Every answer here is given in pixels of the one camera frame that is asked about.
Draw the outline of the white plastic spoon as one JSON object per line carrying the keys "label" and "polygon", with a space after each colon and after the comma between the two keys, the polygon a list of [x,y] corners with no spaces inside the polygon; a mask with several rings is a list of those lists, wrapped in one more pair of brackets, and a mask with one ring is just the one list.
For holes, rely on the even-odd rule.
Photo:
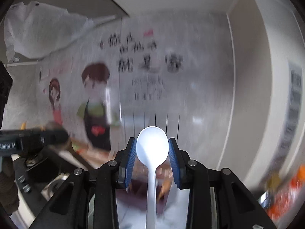
{"label": "white plastic spoon", "polygon": [[156,169],[169,154],[165,132],[156,126],[144,128],[136,140],[136,155],[148,169],[146,228],[156,227]]}

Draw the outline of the brown wooden spoon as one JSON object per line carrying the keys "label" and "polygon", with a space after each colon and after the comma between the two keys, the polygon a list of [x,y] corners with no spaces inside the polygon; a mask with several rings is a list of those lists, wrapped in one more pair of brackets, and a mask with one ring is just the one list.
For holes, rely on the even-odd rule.
{"label": "brown wooden spoon", "polygon": [[161,190],[159,192],[158,198],[157,200],[161,200],[166,194],[169,193],[170,189],[171,189],[171,185],[172,185],[172,180],[171,179],[164,179],[162,186],[161,186]]}

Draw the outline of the purple plastic utensil holder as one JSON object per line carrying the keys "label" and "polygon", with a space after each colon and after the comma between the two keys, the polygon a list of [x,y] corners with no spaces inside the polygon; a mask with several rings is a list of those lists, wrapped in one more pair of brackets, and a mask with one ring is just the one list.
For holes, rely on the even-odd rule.
{"label": "purple plastic utensil holder", "polygon": [[[157,200],[164,179],[171,179],[172,185],[168,194],[161,200]],[[132,179],[126,189],[117,189],[116,198],[125,204],[130,204],[136,208],[145,211],[147,203],[147,181],[148,169],[142,165],[136,165],[132,172]],[[175,194],[173,186],[174,179],[172,169],[169,164],[160,165],[156,170],[156,204],[157,214],[160,215],[165,211],[166,205],[170,203],[170,195]]]}

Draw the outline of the gas stove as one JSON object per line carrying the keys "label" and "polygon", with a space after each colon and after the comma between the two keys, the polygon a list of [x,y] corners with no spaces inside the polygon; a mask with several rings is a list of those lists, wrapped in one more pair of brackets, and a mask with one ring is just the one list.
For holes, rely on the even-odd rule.
{"label": "gas stove", "polygon": [[50,146],[33,159],[17,159],[17,185],[27,204],[46,204],[48,199],[42,195],[46,186],[51,186],[59,175],[70,175],[77,168],[93,170],[72,144]]}

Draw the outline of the red orange-capped bottle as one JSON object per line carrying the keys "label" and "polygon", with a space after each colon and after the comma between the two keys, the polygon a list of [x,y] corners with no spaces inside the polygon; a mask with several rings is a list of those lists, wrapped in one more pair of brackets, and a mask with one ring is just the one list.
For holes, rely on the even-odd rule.
{"label": "red orange-capped bottle", "polygon": [[301,189],[304,187],[304,164],[297,173],[280,188],[280,178],[277,173],[272,174],[267,182],[268,191],[274,197],[273,204],[266,209],[268,216],[277,221],[284,216],[293,206]]}

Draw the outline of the white plastic bag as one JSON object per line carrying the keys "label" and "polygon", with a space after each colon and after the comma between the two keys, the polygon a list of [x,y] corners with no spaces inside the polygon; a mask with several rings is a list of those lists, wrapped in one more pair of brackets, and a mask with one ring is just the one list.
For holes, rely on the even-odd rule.
{"label": "white plastic bag", "polygon": [[7,60],[12,61],[16,53],[28,59],[43,58],[116,18],[108,15],[92,19],[37,1],[14,4],[4,19]]}

